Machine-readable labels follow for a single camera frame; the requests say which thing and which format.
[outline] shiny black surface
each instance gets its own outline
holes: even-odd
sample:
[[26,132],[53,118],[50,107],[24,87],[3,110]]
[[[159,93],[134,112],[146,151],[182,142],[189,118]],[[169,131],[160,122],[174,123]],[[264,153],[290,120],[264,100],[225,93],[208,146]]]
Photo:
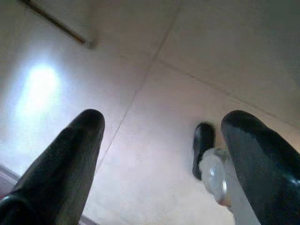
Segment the shiny black surface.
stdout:
[[215,130],[209,123],[200,123],[194,135],[194,160],[193,160],[193,175],[198,180],[202,179],[202,173],[199,169],[199,162],[202,160],[204,152],[213,148],[215,145]]
[[96,110],[77,116],[0,201],[0,223],[78,224],[104,128],[104,117]]
[[262,225],[300,224],[300,155],[255,116],[233,111],[222,121],[239,182]]

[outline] floor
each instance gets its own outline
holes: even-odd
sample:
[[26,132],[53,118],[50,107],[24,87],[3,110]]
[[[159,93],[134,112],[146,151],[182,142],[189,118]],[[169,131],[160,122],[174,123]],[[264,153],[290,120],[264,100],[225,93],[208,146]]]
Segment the floor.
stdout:
[[300,151],[299,1],[34,0],[0,7],[0,164],[22,175],[81,111],[106,130],[84,215],[102,225],[232,225],[194,179],[196,125],[245,110]]

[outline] black rubber boot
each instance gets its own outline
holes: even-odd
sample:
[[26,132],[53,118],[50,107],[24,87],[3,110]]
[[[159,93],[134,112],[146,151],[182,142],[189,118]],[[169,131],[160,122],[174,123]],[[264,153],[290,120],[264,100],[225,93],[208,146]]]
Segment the black rubber boot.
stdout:
[[193,175],[201,180],[201,171],[199,170],[199,163],[206,150],[215,146],[215,129],[209,123],[200,123],[194,136],[194,161],[193,161]]

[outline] black shoe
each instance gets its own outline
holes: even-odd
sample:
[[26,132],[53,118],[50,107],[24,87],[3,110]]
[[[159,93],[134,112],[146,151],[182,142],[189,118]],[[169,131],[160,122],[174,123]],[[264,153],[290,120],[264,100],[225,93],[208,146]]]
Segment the black shoe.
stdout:
[[206,150],[215,146],[215,129],[211,124],[200,123],[194,136],[194,161],[193,161],[193,175],[201,180],[201,171],[199,170],[199,163]]

